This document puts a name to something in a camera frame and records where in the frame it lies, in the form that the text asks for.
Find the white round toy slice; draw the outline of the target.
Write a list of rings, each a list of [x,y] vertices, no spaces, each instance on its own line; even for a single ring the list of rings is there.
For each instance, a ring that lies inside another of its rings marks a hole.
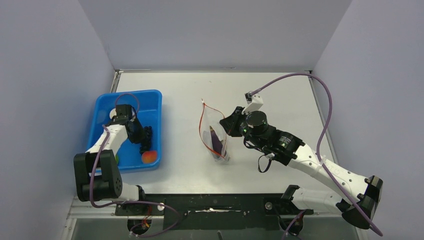
[[[113,120],[113,119],[116,117],[116,115],[117,115],[116,109],[115,109],[115,108],[113,108],[113,109],[109,112],[109,118],[110,118],[111,120]]]

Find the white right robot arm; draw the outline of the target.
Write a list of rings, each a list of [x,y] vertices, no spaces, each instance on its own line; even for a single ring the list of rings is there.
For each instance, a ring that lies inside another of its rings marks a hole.
[[[264,154],[270,162],[299,170],[330,191],[307,190],[289,185],[282,195],[281,207],[289,214],[297,210],[339,214],[354,227],[376,230],[372,222],[381,199],[383,181],[373,175],[353,173],[319,155],[297,136],[270,125],[262,111],[242,113],[241,106],[219,121],[230,137],[242,137],[248,149]]]

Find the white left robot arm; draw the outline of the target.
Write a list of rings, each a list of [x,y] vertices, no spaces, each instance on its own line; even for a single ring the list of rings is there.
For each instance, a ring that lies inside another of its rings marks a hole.
[[[129,104],[117,105],[115,115],[102,128],[96,143],[74,156],[77,197],[97,209],[140,204],[145,199],[143,188],[123,182],[116,162],[117,152],[125,141],[139,145],[147,139],[135,108]]]

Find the clear zip top bag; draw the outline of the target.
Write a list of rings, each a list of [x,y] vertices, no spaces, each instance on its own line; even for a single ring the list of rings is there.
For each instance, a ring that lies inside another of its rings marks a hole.
[[[198,133],[202,144],[215,162],[227,164],[230,154],[227,150],[227,133],[220,124],[224,114],[201,99],[202,112],[198,124]]]

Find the red yellow toy peach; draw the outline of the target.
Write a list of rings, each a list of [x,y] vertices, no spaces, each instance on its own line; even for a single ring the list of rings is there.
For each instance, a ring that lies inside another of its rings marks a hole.
[[[158,158],[158,153],[156,150],[145,151],[141,154],[141,161],[143,164],[152,164]]]

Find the purple toy eggplant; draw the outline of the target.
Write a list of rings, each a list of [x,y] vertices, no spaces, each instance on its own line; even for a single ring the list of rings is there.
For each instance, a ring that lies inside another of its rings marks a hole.
[[[211,136],[212,149],[214,151],[214,157],[216,159],[219,159],[223,154],[222,153],[223,147],[224,147],[223,143],[220,141],[216,131],[213,129],[212,126],[209,127],[209,130],[210,130],[210,136]]]

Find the black toy grape bunch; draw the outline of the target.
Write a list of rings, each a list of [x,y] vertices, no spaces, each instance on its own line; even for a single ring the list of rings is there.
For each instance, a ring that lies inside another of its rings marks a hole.
[[[153,136],[153,129],[151,126],[145,126],[144,127],[144,139],[140,143],[139,153],[143,155],[144,153],[148,152],[152,148],[152,136]]]

